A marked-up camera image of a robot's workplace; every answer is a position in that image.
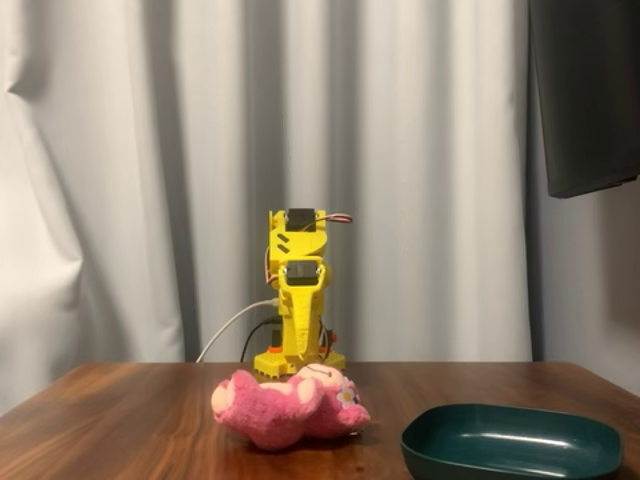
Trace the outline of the yellow gripper body with servo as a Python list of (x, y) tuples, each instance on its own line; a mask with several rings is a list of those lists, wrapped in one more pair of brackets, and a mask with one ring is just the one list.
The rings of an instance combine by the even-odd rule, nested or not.
[(280, 298), (285, 289), (310, 288), (314, 301), (324, 300), (331, 280), (331, 270), (321, 256), (294, 256), (272, 261), (272, 287)]

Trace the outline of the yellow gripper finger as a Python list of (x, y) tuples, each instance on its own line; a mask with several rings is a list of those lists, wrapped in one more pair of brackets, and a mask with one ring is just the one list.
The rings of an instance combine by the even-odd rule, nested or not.
[(319, 358), (323, 295), (318, 285), (281, 288), (283, 353), (300, 364), (314, 363)]

